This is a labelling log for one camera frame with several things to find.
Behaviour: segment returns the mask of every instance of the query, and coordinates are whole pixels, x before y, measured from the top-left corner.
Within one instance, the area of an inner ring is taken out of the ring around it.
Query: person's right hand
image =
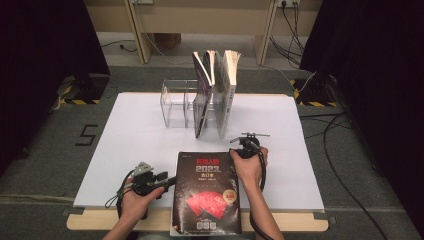
[[[263,153],[265,165],[268,164],[268,149],[261,147],[260,151]],[[248,159],[241,158],[236,150],[231,149],[230,155],[234,160],[237,176],[245,187],[250,187],[252,184],[258,186],[262,177],[262,167],[258,154]]]

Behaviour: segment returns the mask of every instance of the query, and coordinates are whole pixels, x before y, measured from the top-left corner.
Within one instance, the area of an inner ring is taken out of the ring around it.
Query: black curtain
[[[324,0],[301,68],[338,79],[348,111],[424,237],[424,1]]]
[[[82,0],[0,2],[0,169],[28,144],[68,76],[109,75]]]

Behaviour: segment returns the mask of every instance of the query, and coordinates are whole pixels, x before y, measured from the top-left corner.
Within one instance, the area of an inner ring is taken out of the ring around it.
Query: magazine holder
[[[196,93],[197,80],[163,81],[160,105],[167,128],[194,128],[193,100]],[[216,127],[212,104],[209,104],[205,127]]]

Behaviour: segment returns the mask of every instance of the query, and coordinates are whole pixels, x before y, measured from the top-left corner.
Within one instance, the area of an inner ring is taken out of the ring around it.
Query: white tabletop
[[[75,207],[104,208],[125,175],[141,161],[153,172],[175,175],[179,151],[221,152],[239,148],[230,140],[241,132],[258,137],[269,149],[264,195],[273,211],[322,211],[324,205],[306,149],[293,98],[285,95],[236,94],[226,137],[206,128],[196,139],[193,128],[166,128],[159,93],[119,94],[76,196]],[[172,206],[174,187],[151,207]],[[241,207],[249,208],[240,184]]]

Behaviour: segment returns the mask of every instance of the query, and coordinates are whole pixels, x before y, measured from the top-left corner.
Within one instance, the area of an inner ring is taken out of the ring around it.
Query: power outlet
[[[277,7],[281,7],[282,6],[281,3],[283,1],[286,1],[286,8],[294,8],[296,7],[296,4],[297,4],[297,7],[299,7],[299,4],[300,4],[300,0],[278,0]]]

